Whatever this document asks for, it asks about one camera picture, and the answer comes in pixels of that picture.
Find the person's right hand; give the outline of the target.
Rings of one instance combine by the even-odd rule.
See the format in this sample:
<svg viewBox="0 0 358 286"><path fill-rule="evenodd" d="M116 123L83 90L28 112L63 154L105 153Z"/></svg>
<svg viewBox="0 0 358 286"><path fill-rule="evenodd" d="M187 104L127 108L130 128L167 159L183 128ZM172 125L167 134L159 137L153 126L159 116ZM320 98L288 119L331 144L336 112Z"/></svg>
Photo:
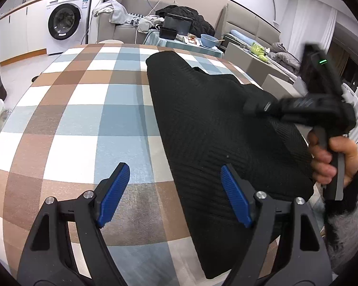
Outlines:
<svg viewBox="0 0 358 286"><path fill-rule="evenodd" d="M332 153L319 145L319 138L313 131L308 133L307 139L308 150L313 156L312 176L320 185L328 185L337 173L337 168L332 165ZM333 152L344 154L344 187L347 187L358 172L358 146L353 140L344 136L330 138L329 145Z"/></svg>

